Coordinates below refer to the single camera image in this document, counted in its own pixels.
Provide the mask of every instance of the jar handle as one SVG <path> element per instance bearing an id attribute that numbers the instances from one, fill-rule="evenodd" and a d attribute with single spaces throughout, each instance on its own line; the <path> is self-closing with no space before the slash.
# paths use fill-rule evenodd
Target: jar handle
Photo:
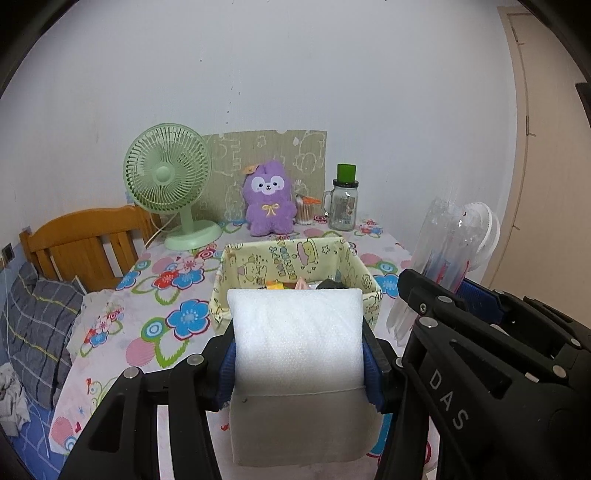
<path id="1" fill-rule="evenodd" d="M 328 210 L 326 210 L 326 197 L 332 193 L 332 190 L 326 190 L 324 195 L 322 196 L 322 209 L 324 210 L 324 216 L 328 217 L 330 214 Z"/>

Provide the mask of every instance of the white cloth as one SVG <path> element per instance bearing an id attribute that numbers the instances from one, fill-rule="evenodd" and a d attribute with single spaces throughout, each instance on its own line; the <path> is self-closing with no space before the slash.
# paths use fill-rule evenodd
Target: white cloth
<path id="1" fill-rule="evenodd" d="M 382 417 L 363 386 L 361 291 L 232 289 L 228 304 L 234 462 L 309 465 L 365 455 Z"/>
<path id="2" fill-rule="evenodd" d="M 6 435 L 18 437 L 23 424 L 31 421 L 27 398 L 10 363 L 0 367 L 0 425 Z"/>
<path id="3" fill-rule="evenodd" d="M 68 352 L 70 352 L 70 359 L 72 362 L 78 356 L 80 347 L 86 338 L 88 330 L 95 326 L 96 321 L 103 315 L 107 302 L 114 290 L 101 290 L 91 291 L 84 295 L 82 299 L 82 306 L 80 307 L 80 313 L 72 324 L 72 334 L 70 335 L 70 341 L 66 345 Z"/>

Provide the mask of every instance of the yellow bow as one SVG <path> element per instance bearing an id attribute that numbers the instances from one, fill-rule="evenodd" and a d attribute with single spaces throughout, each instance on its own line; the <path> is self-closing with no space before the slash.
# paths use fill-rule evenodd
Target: yellow bow
<path id="1" fill-rule="evenodd" d="M 279 204 L 278 203 L 274 203 L 273 205 L 263 205 L 262 206 L 262 209 L 267 212 L 267 216 L 277 215 L 275 213 L 275 209 L 276 208 L 279 208 Z"/>

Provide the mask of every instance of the green desk fan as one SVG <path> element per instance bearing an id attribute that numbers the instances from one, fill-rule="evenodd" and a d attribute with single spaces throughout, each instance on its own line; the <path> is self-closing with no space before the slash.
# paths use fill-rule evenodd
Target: green desk fan
<path id="1" fill-rule="evenodd" d="M 217 240 L 219 225 L 193 220 L 191 205 L 202 195 L 212 162 L 205 140 L 189 127 L 160 124 L 134 140 L 125 155 L 123 178 L 129 194 L 152 213 L 179 213 L 181 225 L 170 231 L 164 245 L 192 250 Z"/>

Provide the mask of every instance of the wooden bed frame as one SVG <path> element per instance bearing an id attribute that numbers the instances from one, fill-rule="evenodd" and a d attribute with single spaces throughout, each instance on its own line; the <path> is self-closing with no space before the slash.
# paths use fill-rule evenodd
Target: wooden bed frame
<path id="1" fill-rule="evenodd" d="M 100 237 L 111 242 L 125 275 L 138 259 L 131 232 L 140 231 L 144 242 L 157 232 L 150 215 L 134 205 L 81 210 L 53 219 L 35 233 L 24 231 L 20 238 L 27 260 L 43 276 L 58 280 L 53 257 L 63 280 L 78 275 L 89 291 L 115 288 L 121 277 L 113 273 Z M 152 219 L 160 227 L 160 218 L 152 215 Z"/>

